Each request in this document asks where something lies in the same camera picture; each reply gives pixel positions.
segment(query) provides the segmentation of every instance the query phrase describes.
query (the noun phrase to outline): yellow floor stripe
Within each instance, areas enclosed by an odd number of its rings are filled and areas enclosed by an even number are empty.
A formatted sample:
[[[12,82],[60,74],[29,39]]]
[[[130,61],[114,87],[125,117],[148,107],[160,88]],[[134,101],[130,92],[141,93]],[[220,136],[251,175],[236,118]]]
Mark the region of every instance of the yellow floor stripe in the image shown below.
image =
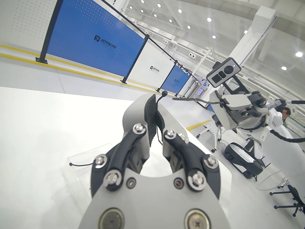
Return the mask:
[[[71,72],[71,73],[74,73],[74,74],[78,74],[78,75],[82,75],[82,76],[87,76],[87,77],[91,77],[91,78],[96,78],[96,79],[108,81],[108,82],[111,82],[111,83],[123,85],[119,81],[113,81],[111,79],[101,78],[101,77],[98,77],[98,76],[95,76],[95,75],[91,75],[91,74],[87,74],[87,73],[84,73],[84,72],[77,72],[77,71],[73,71],[73,70],[70,70],[70,69],[67,69],[67,68],[62,68],[62,67],[58,67],[58,66],[50,65],[50,64],[44,64],[44,63],[28,60],[28,59],[25,59],[25,58],[19,58],[19,57],[15,57],[15,56],[3,54],[3,53],[0,53],[0,57],[9,58],[9,59],[13,59],[13,60],[18,60],[18,61],[22,61],[22,62],[26,62],[26,63],[31,63],[31,64],[36,64],[36,65],[40,65],[40,66],[44,66],[44,67],[53,68],[53,69],[56,69],[56,70],[61,70],[61,71],[65,71],[65,72]],[[145,91],[148,91],[148,92],[153,92],[154,94],[161,94],[161,93],[158,93],[157,91],[152,91],[152,90],[145,89],[145,88],[142,88],[142,87],[138,87],[138,86],[135,86],[135,85],[129,85],[129,84],[125,85],[124,84],[124,86],[133,87],[133,88],[137,88],[137,89],[140,89],[140,90],[145,90]]]
[[[0,45],[0,47],[1,48],[6,48],[6,49],[9,49],[9,50],[13,50],[13,51],[18,51],[18,52],[30,54],[30,55],[33,55],[33,56],[39,56],[40,55],[40,53],[35,53],[35,52],[31,52],[31,51],[25,51],[25,50],[18,49],[18,48],[15,48],[15,47],[11,47],[11,46],[7,46],[7,45]],[[63,63],[63,64],[67,64],[67,65],[72,65],[72,66],[75,66],[75,67],[78,67],[78,68],[82,68],[82,69],[85,69],[85,70],[88,70],[88,71],[100,73],[100,74],[103,74],[103,75],[106,75],[106,76],[110,76],[110,77],[114,77],[114,78],[118,78],[118,79],[123,79],[122,76],[118,77],[116,75],[108,74],[106,72],[97,71],[97,70],[94,70],[94,69],[91,69],[91,68],[88,68],[88,67],[84,67],[84,66],[81,66],[81,65],[72,64],[70,62],[63,61],[63,60],[60,60],[60,59],[56,59],[56,58],[53,58],[53,57],[46,56],[46,59],[50,59],[50,60],[53,60],[53,61],[56,61],[56,62],[60,62],[60,63]],[[153,87],[153,86],[150,86],[150,85],[144,85],[144,84],[132,81],[132,80],[129,80],[129,81],[132,82],[132,83],[138,84],[138,85],[142,85],[142,86],[150,87],[152,89],[156,89],[156,87]]]
[[[211,121],[212,121],[212,120],[207,120],[207,121],[204,121],[204,122],[195,124],[195,125],[193,125],[193,126],[190,126],[190,127],[186,128],[186,130],[191,131],[191,130],[193,130],[193,129],[195,129],[195,128],[198,128],[198,127],[200,127],[200,126],[202,126],[202,125],[204,125],[204,124],[207,124],[207,123],[209,123],[209,122],[211,122]]]

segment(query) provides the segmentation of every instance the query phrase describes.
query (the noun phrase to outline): white counter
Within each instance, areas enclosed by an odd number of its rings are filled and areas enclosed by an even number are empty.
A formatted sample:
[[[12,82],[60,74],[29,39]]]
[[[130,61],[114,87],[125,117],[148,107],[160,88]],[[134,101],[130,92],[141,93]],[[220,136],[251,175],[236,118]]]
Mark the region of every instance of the white counter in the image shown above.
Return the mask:
[[[75,228],[78,218],[71,218],[77,206],[63,177],[67,158],[118,144],[122,117],[132,101],[5,87],[0,87],[0,95],[1,227]],[[191,133],[188,136],[209,153]],[[220,203],[228,214],[232,175],[222,163],[220,170]],[[157,136],[141,174],[171,174]]]

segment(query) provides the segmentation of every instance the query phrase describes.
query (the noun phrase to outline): metal screw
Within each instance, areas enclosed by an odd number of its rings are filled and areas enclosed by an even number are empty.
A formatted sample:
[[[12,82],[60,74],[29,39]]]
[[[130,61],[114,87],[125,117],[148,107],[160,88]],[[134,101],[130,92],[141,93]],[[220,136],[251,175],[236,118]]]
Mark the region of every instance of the metal screw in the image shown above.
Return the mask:
[[[135,130],[140,133],[143,130],[143,126],[142,125],[136,125]]]
[[[167,135],[172,138],[175,132],[173,130],[168,131]]]
[[[199,186],[200,184],[203,184],[203,178],[201,178],[197,173],[193,175],[192,177],[193,184]]]
[[[210,169],[216,169],[218,167],[218,164],[219,164],[218,160],[213,155],[209,155],[209,157],[207,159],[204,159],[203,162]]]
[[[129,189],[133,189],[136,186],[136,184],[137,184],[137,181],[133,177],[130,177],[126,181],[126,187]]]
[[[115,184],[119,186],[122,181],[122,174],[116,169],[110,170],[105,176],[103,180],[103,185],[107,187],[108,185]]]
[[[99,229],[123,229],[124,224],[123,213],[117,208],[110,208],[102,214]]]
[[[108,184],[115,184],[117,182],[117,179],[118,179],[118,175],[117,174],[110,174],[107,177]]]
[[[193,176],[188,176],[187,180],[190,187],[198,192],[202,191],[207,185],[205,175],[199,170]]]
[[[141,123],[137,123],[133,126],[132,130],[135,134],[141,135],[145,132],[146,128]]]
[[[184,134],[180,133],[180,134],[178,134],[178,135],[181,137],[181,139],[182,139],[186,144],[188,144],[189,139],[188,139]]]
[[[172,140],[176,138],[177,133],[174,130],[168,130],[164,133],[166,139]]]
[[[106,155],[98,155],[96,158],[95,158],[95,168],[96,169],[100,169],[102,167],[104,167],[107,163],[107,156]]]
[[[187,229],[209,229],[210,223],[207,215],[198,209],[190,210],[184,219]]]
[[[180,190],[180,189],[183,188],[184,183],[183,183],[183,180],[181,178],[177,177],[173,181],[173,185],[176,187],[176,189]]]

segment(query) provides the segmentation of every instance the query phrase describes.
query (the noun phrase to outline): person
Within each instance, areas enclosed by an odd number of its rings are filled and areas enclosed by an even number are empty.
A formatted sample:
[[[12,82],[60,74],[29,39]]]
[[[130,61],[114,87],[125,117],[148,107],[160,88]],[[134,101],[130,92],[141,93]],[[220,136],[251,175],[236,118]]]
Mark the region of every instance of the person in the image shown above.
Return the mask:
[[[284,123],[283,125],[285,128],[287,128],[287,123],[285,121],[286,121],[286,118],[291,115],[291,110],[288,107],[281,107],[281,106],[277,107],[276,110],[278,112],[282,113],[282,115],[283,115],[282,120]]]

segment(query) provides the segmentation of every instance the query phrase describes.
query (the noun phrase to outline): ceiling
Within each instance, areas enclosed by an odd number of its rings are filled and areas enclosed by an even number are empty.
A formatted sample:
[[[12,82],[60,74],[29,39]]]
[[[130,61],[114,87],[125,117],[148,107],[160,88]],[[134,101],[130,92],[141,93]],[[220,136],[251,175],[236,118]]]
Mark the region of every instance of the ceiling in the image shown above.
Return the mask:
[[[228,56],[250,27],[260,5],[274,8],[278,18],[245,63],[245,70],[252,77],[281,84],[291,97],[305,98],[305,0],[130,0],[125,14],[164,37],[187,41],[194,47],[213,47]],[[298,51],[304,52],[302,58],[295,56]],[[211,68],[213,64],[205,61],[203,65]]]

